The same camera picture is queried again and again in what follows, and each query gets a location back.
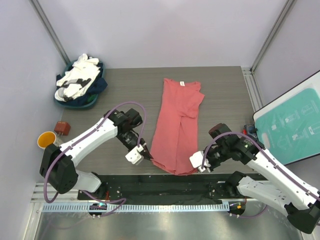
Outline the pink t-shirt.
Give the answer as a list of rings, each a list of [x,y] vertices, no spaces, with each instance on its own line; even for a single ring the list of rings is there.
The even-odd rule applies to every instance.
[[[198,81],[165,78],[161,108],[150,153],[152,163],[167,173],[186,176],[197,172],[190,157],[198,151],[199,108],[205,95]]]

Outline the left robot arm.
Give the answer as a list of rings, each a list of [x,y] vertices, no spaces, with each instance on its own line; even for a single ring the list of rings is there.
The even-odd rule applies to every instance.
[[[51,143],[44,149],[39,173],[59,193],[72,189],[88,192],[93,198],[105,197],[108,187],[102,177],[94,172],[77,170],[77,165],[104,142],[117,138],[128,150],[125,158],[133,165],[152,160],[152,155],[143,138],[135,128],[143,124],[138,111],[114,110],[106,113],[93,127],[76,138],[56,146]]]

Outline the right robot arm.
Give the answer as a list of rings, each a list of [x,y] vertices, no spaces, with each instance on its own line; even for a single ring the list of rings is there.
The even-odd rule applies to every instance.
[[[214,169],[226,160],[241,162],[261,174],[270,184],[260,183],[235,171],[227,180],[226,193],[256,199],[282,213],[299,231],[311,234],[320,224],[320,191],[281,164],[258,140],[219,123],[209,130],[212,142],[203,161]]]

